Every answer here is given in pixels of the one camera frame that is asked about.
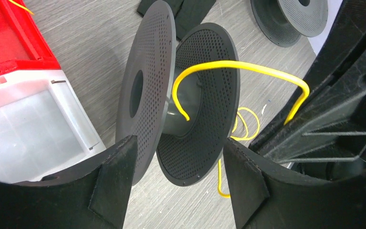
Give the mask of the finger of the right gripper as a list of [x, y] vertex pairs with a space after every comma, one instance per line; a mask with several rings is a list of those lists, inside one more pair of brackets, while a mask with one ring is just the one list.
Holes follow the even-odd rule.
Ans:
[[293, 120], [299, 89], [249, 148], [279, 164], [366, 162], [366, 0], [342, 2], [304, 81], [310, 95]]

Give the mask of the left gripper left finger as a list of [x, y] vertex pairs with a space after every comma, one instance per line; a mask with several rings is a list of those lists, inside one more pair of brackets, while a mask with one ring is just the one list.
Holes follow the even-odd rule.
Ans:
[[130, 135], [40, 181], [0, 182], [0, 229], [121, 229], [137, 154]]

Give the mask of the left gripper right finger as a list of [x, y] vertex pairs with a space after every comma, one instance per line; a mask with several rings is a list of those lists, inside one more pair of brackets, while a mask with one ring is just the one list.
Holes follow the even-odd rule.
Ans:
[[334, 182], [318, 179], [231, 138], [223, 155], [238, 229], [366, 229], [366, 171]]

